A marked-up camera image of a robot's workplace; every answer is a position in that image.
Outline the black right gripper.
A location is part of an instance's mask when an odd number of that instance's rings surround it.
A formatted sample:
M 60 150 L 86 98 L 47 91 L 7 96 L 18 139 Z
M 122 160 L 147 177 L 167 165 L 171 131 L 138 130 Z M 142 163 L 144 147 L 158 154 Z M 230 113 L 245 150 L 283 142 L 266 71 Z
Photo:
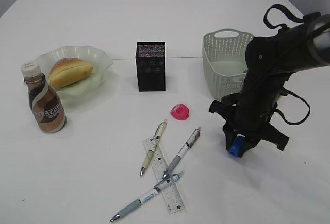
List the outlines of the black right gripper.
M 225 120 L 223 132 L 226 150 L 230 149 L 237 136 L 240 136 L 239 158 L 255 148 L 261 140 L 271 142 L 277 149 L 284 150 L 288 137 L 270 124 L 283 84 L 283 81 L 266 81 L 256 90 L 239 94 L 236 105 L 226 105 L 217 100 L 211 103 L 209 112 L 217 113 Z

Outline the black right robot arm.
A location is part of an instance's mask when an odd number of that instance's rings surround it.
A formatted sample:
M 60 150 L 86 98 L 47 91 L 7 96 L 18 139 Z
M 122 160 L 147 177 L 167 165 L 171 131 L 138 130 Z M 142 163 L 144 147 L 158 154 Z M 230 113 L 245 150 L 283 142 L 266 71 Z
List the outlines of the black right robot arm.
M 238 93 L 213 101 L 210 113 L 225 120 L 223 132 L 226 149 L 235 157 L 256 147 L 261 140 L 284 150 L 289 137 L 282 134 L 270 120 L 280 96 L 296 96 L 284 88 L 296 72 L 329 66 L 329 15 L 312 13 L 299 26 L 279 30 L 272 37 L 255 37 L 247 46 L 247 73 Z

